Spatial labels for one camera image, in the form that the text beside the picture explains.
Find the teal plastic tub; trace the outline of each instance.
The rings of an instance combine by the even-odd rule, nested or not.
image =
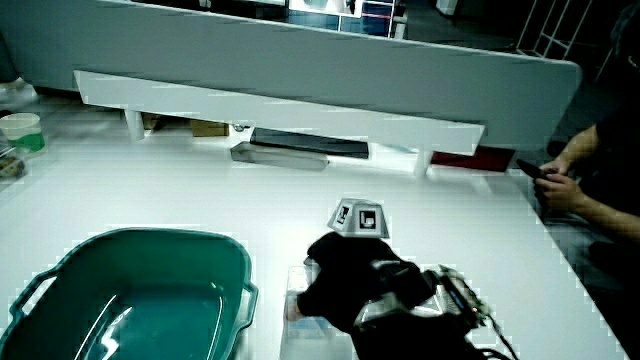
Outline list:
[[[170,229],[93,237],[36,276],[9,312],[0,359],[227,359],[258,289],[235,240]],[[55,280],[26,315],[23,306]]]

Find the sticker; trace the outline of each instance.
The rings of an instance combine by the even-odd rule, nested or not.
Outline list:
[[[360,229],[376,229],[376,212],[374,210],[360,211]]]

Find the white cup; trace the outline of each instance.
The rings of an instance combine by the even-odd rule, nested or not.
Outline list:
[[[44,148],[40,117],[36,114],[18,113],[0,119],[0,130],[16,148],[38,152]]]

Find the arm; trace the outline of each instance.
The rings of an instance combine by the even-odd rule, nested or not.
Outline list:
[[[567,175],[569,170],[580,160],[589,158],[600,145],[600,138],[596,126],[578,133],[564,147],[562,153],[555,160],[540,167],[545,173]]]
[[[640,217],[616,210],[582,192],[571,178],[552,174],[545,179],[537,179],[540,187],[536,196],[549,208],[568,211],[581,216],[601,229],[631,240],[640,246]]]
[[[576,162],[593,155],[599,145],[598,132],[593,125],[574,136],[556,159],[566,161],[571,168]]]
[[[640,217],[616,210],[584,194],[576,202],[573,212],[590,223],[640,246]]]

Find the hand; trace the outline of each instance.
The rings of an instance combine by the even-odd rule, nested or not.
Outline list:
[[[553,210],[574,213],[586,195],[571,178],[560,174],[549,174],[547,179],[536,179],[536,198],[540,204]]]
[[[569,162],[563,159],[555,159],[540,166],[545,174],[560,174],[567,175],[569,173]]]

